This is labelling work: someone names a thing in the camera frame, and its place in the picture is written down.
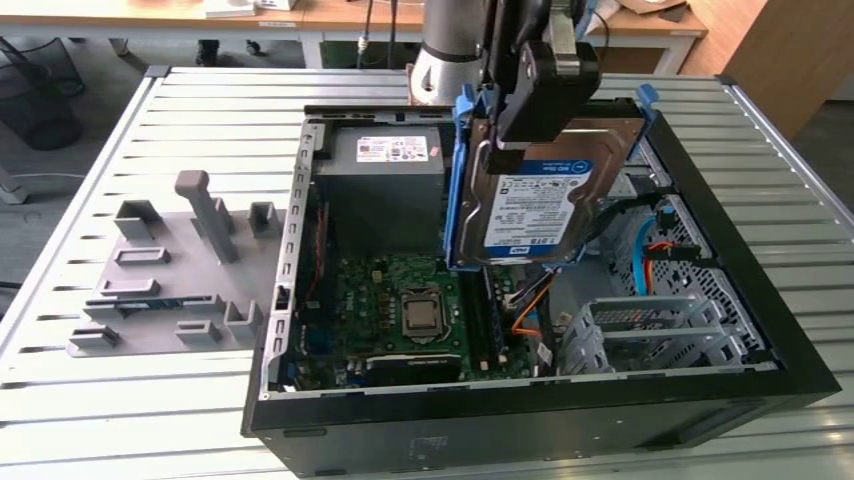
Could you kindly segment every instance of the power supply label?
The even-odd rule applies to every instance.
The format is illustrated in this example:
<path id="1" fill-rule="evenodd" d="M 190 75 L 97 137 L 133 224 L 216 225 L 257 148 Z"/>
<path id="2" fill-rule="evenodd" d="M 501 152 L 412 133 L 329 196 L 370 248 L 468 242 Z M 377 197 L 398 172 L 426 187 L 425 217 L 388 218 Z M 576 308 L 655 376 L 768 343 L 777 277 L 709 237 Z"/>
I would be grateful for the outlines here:
<path id="1" fill-rule="evenodd" d="M 543 255 L 560 243 L 575 205 L 569 193 L 589 180 L 588 160 L 525 160 L 500 175 L 484 246 L 493 256 Z"/>
<path id="2" fill-rule="evenodd" d="M 361 137 L 356 162 L 425 162 L 426 137 Z"/>

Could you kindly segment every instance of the wire mesh trash can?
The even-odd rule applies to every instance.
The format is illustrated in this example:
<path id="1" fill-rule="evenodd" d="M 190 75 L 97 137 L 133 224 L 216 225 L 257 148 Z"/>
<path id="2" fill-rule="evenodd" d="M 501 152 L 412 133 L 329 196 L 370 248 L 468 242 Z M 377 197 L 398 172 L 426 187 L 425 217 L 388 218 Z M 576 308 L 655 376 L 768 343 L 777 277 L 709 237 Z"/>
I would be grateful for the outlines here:
<path id="1" fill-rule="evenodd" d="M 54 150 L 80 138 L 80 122 L 41 65 L 0 67 L 0 121 L 33 150 Z"/>
<path id="2" fill-rule="evenodd" d="M 0 50 L 11 63 L 29 62 L 45 67 L 56 87 L 66 97 L 82 93 L 85 83 L 61 39 L 5 37 L 3 40 L 5 42 L 0 42 Z"/>

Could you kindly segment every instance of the motherboard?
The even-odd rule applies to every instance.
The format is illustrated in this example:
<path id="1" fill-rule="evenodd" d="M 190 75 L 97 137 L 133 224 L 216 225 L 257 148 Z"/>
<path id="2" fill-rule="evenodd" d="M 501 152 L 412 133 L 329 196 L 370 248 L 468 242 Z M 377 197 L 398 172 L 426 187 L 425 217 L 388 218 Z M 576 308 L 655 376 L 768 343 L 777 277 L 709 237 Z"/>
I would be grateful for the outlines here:
<path id="1" fill-rule="evenodd" d="M 302 388 L 361 387 L 372 368 L 382 377 L 412 375 L 421 383 L 422 375 L 441 375 L 434 364 L 418 367 L 425 359 L 448 363 L 457 372 L 453 381 L 528 377 L 527 347 L 503 343 L 499 312 L 489 305 L 466 304 L 476 300 L 461 292 L 464 275 L 430 256 L 338 259 L 330 318 L 305 327 L 312 361 L 300 365 Z M 508 271 L 495 269 L 485 278 L 492 298 L 511 291 Z M 306 308 L 317 303 L 306 302 Z M 474 358 L 485 350 L 495 363 Z"/>

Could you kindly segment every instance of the green circuit board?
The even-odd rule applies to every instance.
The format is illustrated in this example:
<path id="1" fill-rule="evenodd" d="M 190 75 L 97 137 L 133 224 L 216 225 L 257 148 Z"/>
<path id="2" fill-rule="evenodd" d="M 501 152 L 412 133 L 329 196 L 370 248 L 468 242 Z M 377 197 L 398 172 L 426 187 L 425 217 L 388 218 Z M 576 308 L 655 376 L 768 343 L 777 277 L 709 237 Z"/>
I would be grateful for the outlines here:
<path id="1" fill-rule="evenodd" d="M 449 353 L 461 357 L 460 381 L 529 377 L 528 355 L 523 347 L 508 348 L 501 366 L 472 366 L 456 272 L 444 269 L 442 259 L 429 256 L 382 256 L 341 259 L 336 274 L 334 320 L 326 335 L 329 355 L 314 363 L 312 378 L 317 388 L 346 385 L 342 366 L 384 354 Z M 497 294 L 511 290 L 509 275 L 493 273 Z M 412 294 L 432 295 L 440 308 L 441 331 L 434 336 L 412 338 L 404 329 L 402 304 Z"/>

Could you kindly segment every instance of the aluminum slotted table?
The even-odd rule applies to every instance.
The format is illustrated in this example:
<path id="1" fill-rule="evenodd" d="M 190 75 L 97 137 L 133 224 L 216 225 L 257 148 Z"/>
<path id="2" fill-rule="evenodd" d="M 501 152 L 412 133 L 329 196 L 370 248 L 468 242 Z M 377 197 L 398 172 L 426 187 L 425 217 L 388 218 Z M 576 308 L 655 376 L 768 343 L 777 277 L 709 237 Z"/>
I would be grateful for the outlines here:
<path id="1" fill-rule="evenodd" d="M 851 214 L 736 87 L 705 77 L 611 76 L 597 95 L 631 96 L 641 83 L 659 90 L 656 108 L 844 391 L 691 450 L 394 478 L 854 475 Z M 188 211 L 174 176 L 204 169 L 230 209 L 253 201 L 284 209 L 302 106 L 405 99 L 396 72 L 174 68 L 142 80 L 0 323 L 0 477 L 292 478 L 238 434 L 250 351 L 76 359 L 66 338 L 85 323 L 81 306 L 118 234 L 112 215 L 122 200 Z"/>

